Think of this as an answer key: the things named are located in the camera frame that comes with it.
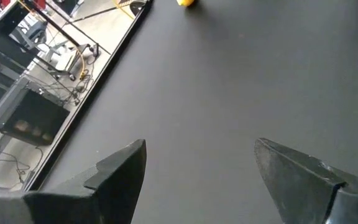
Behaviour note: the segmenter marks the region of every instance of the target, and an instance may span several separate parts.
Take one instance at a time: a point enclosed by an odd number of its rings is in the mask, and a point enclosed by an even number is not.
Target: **metal pole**
[[[71,24],[73,24],[73,23],[75,23],[75,22],[83,21],[83,20],[85,20],[85,19],[92,18],[92,17],[94,17],[94,16],[98,16],[98,15],[103,14],[103,13],[105,13],[105,12],[113,11],[113,10],[116,10],[116,9],[117,9],[117,7],[111,7],[111,8],[109,8],[109,9],[105,9],[105,10],[102,10],[102,11],[99,11],[99,12],[92,13],[92,14],[90,14],[90,15],[87,15],[87,16],[84,16],[84,17],[82,17],[82,18],[79,18],[79,19],[74,20],[73,22],[71,22]]]
[[[21,78],[15,82],[16,85],[13,85],[12,88],[5,93],[2,99],[0,99],[0,119],[4,113],[11,107],[12,103],[19,96],[21,90],[28,84],[28,81],[25,78]]]
[[[88,36],[87,34],[85,34],[84,31],[82,31],[80,28],[78,28],[76,25],[74,25],[72,22],[70,22],[62,13],[60,13],[57,9],[55,9],[51,4],[49,4],[48,2],[46,2],[47,6],[50,7],[53,11],[55,11],[59,16],[61,16],[68,24],[72,25],[76,30],[78,30],[80,33],[82,33],[85,37],[87,37],[89,40],[91,40],[92,42],[94,42],[95,44],[98,44],[94,39],[92,39],[90,36]],[[107,52],[109,55],[111,55],[110,52],[108,52],[104,47],[100,46],[100,44],[98,44],[99,47],[101,49],[103,49],[105,52]]]

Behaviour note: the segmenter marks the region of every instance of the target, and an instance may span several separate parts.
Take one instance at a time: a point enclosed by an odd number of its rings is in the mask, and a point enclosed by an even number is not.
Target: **black table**
[[[137,138],[133,223],[280,223],[258,137],[358,175],[358,0],[200,3],[154,2],[45,189]]]

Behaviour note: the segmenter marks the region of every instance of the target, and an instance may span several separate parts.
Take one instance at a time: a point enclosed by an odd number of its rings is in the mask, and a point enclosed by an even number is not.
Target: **yellow object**
[[[40,16],[38,16],[36,13],[33,13],[23,2],[22,0],[18,0],[18,2],[34,17],[39,18],[40,21],[44,21],[43,18],[41,18]],[[80,52],[80,50],[78,49],[78,47],[74,44],[74,47],[77,51],[77,53],[80,55],[81,58],[81,62],[82,62],[82,69],[81,69],[81,73],[80,73],[80,80],[82,80],[85,77],[85,59],[84,56],[82,55],[82,53]]]
[[[190,6],[193,2],[195,2],[195,0],[177,0],[179,6],[185,6],[188,7]]]
[[[133,16],[131,16],[128,12],[126,12],[120,5],[118,5],[117,0],[112,0],[117,8],[119,8],[125,15],[127,15],[131,19],[135,19]]]

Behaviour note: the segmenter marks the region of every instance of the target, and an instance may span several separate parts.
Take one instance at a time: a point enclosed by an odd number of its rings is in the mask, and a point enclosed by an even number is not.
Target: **yellow toy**
[[[179,6],[185,6],[188,7],[191,4],[193,4],[196,0],[177,0]]]

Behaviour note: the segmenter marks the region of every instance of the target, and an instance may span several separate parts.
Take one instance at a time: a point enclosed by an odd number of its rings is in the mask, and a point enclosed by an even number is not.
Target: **wire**
[[[9,189],[9,190],[12,190],[14,187],[18,186],[19,184],[23,184],[23,183],[18,182],[18,183],[16,183],[16,184],[14,184],[12,187],[9,187],[8,189]]]
[[[26,170],[29,170],[30,169],[30,166],[29,165],[27,165],[27,164],[24,164],[24,163],[22,163],[22,162],[19,162],[18,160],[17,160],[17,157],[16,156],[13,156],[12,154],[9,154],[9,153],[6,153],[6,152],[0,152],[1,154],[5,154],[5,155],[7,155],[7,156],[11,156],[11,157],[13,157],[13,159],[14,159],[14,161],[12,161],[12,162],[16,162],[16,172],[17,172],[17,175],[19,176],[19,181],[20,181],[20,183],[24,183],[24,180],[23,180],[23,178],[22,178],[22,175],[25,175],[25,171]],[[19,168],[19,163],[20,164],[22,164],[22,165],[25,165],[26,167],[28,167],[28,168],[25,168],[25,169],[20,169]]]
[[[131,18],[132,20],[135,19],[135,17],[131,16],[127,11],[125,11],[118,3],[117,0],[112,0],[114,2],[114,4],[116,5],[116,7],[118,9],[120,9],[125,15],[127,15],[129,18]]]
[[[82,93],[84,93],[85,91],[89,90],[88,87],[92,86],[92,84],[94,83],[94,79],[92,78],[93,76],[93,70],[94,70],[94,63],[97,61],[99,57],[94,57],[93,61],[89,61],[89,59],[86,61],[87,65],[92,65],[91,70],[85,69],[85,76],[84,78],[74,87],[73,91],[71,92],[71,94],[66,97],[64,100],[60,99],[61,101],[63,101],[63,104],[76,104],[76,102],[72,101],[72,97],[76,96],[76,98],[78,99],[78,96]]]
[[[41,152],[41,157],[40,157],[40,159],[38,160],[37,165],[35,165],[35,167],[32,169],[32,171],[35,171],[36,168],[38,168],[38,166],[40,165],[40,163],[41,163],[41,161],[42,161],[42,158],[44,158],[44,152],[43,152],[43,150],[40,149],[40,148],[38,148],[38,146],[35,147],[35,149],[38,149],[38,150]]]
[[[44,21],[44,19],[41,18],[38,14],[34,13],[33,11],[31,11],[31,9],[28,6],[26,6],[22,2],[22,0],[17,0],[17,2],[20,3],[31,15],[33,15],[34,17],[39,18],[41,21]],[[75,47],[75,49],[76,49],[76,51],[77,51],[77,53],[80,56],[81,61],[82,61],[82,71],[80,73],[80,78],[82,78],[82,77],[85,76],[85,59],[84,59],[84,56],[82,55],[82,53],[80,52],[79,48],[73,42],[72,42],[72,44],[74,45],[74,47]]]
[[[42,70],[44,70],[45,72],[47,72],[47,73],[49,74],[49,71],[47,71],[46,68],[44,68],[43,66],[41,66],[41,65],[40,65],[38,62],[36,62],[35,60],[33,60],[33,62],[34,62],[38,67],[40,67]],[[56,85],[57,83],[59,83],[59,84],[62,86],[60,89],[64,89],[64,90],[66,90],[67,92],[71,92],[70,89],[69,89],[69,87],[66,87],[65,85],[63,85],[63,83],[62,83],[61,81],[59,81],[59,80],[57,80],[57,79],[55,79],[55,80],[56,80],[55,83],[53,83],[53,84],[51,84],[51,85]]]

